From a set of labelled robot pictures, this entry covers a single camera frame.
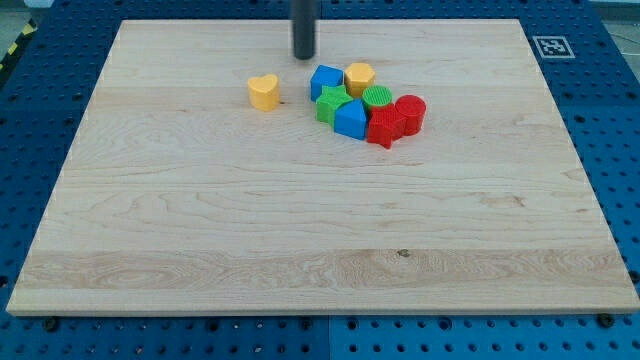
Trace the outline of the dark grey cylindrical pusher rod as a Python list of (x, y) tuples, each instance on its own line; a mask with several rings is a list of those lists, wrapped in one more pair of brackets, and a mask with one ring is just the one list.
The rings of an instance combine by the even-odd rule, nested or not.
[(315, 55), (317, 5), (317, 0), (291, 1), (293, 55), (298, 60)]

